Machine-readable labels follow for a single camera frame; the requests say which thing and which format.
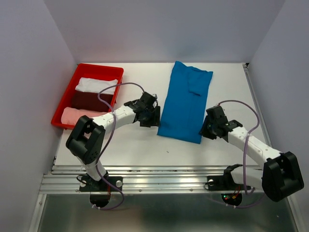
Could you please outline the blue t shirt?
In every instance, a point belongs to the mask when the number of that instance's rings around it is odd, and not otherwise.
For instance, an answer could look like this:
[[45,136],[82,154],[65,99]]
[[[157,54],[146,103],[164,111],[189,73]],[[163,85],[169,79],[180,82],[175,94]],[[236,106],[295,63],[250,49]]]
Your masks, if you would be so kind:
[[199,132],[212,76],[213,72],[174,63],[157,135],[201,143]]

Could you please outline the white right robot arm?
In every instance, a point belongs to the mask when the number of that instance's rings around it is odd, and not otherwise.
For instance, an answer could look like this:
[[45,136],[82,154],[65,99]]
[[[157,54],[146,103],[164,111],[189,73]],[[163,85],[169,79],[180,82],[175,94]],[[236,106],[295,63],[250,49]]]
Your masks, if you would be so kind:
[[292,152],[281,152],[251,135],[236,120],[228,120],[217,105],[206,110],[200,134],[208,139],[225,140],[250,157],[258,168],[245,167],[244,163],[230,165],[222,175],[207,177],[204,187],[209,191],[262,190],[268,198],[279,202],[302,190],[304,181],[297,157]]

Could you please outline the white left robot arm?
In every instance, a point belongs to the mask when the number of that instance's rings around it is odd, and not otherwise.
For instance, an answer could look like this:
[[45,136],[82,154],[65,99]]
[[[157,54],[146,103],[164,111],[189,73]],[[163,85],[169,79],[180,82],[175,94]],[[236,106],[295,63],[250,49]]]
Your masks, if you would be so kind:
[[117,128],[135,122],[141,127],[159,126],[160,106],[155,94],[144,92],[139,99],[128,101],[102,116],[82,116],[71,131],[66,148],[81,162],[96,190],[105,189],[108,180],[107,171],[99,161],[105,135],[112,136]]

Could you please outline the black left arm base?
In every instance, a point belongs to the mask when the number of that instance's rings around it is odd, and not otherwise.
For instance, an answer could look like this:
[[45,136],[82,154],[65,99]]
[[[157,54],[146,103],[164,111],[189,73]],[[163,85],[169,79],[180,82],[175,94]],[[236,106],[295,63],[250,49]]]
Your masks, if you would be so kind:
[[[95,181],[87,174],[78,175],[76,179],[80,183],[80,192],[116,192],[114,188],[103,180]],[[108,176],[106,180],[113,186],[122,190],[123,178],[121,176]]]

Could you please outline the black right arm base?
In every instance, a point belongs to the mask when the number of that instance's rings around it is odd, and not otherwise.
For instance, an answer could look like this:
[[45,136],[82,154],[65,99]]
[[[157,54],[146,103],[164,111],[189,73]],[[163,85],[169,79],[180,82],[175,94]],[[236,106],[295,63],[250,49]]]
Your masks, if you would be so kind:
[[204,189],[209,191],[244,190],[244,185],[236,183],[231,174],[232,171],[238,168],[242,171],[241,164],[234,164],[225,168],[222,175],[207,176],[207,182],[204,184]]

